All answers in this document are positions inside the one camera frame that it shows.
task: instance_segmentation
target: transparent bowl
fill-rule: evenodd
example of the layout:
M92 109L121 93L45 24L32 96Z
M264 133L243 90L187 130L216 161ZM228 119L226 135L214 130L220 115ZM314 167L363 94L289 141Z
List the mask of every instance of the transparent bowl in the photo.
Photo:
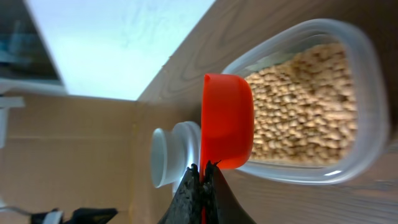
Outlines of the transparent bowl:
M349 154L327 167L305 167L248 161L238 168L266 179L293 184L337 184L365 171L383 152L389 137L389 115L379 62L372 43L355 26L314 19L293 26L261 43L229 64L225 74L246 77L283 63L318 44L344 45L352 69L358 110L358 130Z

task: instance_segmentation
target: brown wall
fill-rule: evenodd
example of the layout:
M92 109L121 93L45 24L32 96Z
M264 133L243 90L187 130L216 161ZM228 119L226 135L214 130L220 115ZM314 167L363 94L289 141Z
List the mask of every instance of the brown wall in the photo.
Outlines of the brown wall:
M134 103L24 95L0 149L0 195L32 212L115 207L129 223ZM27 223L0 213L0 223Z

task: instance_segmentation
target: white container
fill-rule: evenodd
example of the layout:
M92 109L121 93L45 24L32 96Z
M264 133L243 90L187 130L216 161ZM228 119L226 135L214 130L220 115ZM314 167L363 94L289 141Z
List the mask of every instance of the white container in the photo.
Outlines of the white container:
M199 166L200 136L200 127L191 121L176 124L171 132L154 131L150 171L156 188L173 183L175 192L187 167L193 163Z
M314 45L340 42L353 72L358 132L350 153L328 167L303 167L248 161L239 170L294 184L337 184L365 171L380 155L389 137L386 93L376 53L358 28L331 19L293 26L246 52L223 71L242 77L290 60Z

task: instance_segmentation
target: nuts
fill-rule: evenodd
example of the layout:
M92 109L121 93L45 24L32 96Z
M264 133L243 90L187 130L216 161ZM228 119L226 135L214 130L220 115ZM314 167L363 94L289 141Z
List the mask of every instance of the nuts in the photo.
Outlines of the nuts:
M255 111L250 159L327 166L349 153L358 125L341 44L316 45L246 81Z

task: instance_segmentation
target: tabletop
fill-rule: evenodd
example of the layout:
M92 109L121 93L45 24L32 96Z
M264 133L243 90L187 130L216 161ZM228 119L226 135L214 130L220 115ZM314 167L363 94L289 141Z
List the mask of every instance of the tabletop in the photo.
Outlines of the tabletop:
M220 73L257 44L300 22L332 18L360 27L379 55L397 121L398 1L218 0L212 5L137 102L134 115L133 223L156 223L169 207L171 186L150 179L150 139L155 128L181 121L200 124L205 73ZM338 185L292 185L238 170L223 171L237 200L257 223L398 223L398 142L359 177Z

